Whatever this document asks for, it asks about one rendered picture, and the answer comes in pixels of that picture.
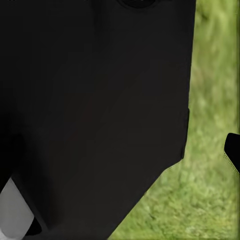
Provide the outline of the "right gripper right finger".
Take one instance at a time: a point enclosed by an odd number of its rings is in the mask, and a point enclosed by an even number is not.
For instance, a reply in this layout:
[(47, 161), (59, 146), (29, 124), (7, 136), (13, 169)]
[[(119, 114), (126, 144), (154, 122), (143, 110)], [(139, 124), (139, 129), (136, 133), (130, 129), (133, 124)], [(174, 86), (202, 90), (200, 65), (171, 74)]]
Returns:
[(224, 151), (240, 173), (240, 135), (229, 133), (224, 146)]

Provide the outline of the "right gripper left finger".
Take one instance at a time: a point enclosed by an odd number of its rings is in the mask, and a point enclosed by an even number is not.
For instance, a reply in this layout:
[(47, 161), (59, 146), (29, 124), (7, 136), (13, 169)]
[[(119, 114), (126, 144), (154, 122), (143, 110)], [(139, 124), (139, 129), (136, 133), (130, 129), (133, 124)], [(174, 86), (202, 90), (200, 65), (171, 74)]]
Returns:
[(21, 133), (0, 138), (0, 193), (26, 152)]

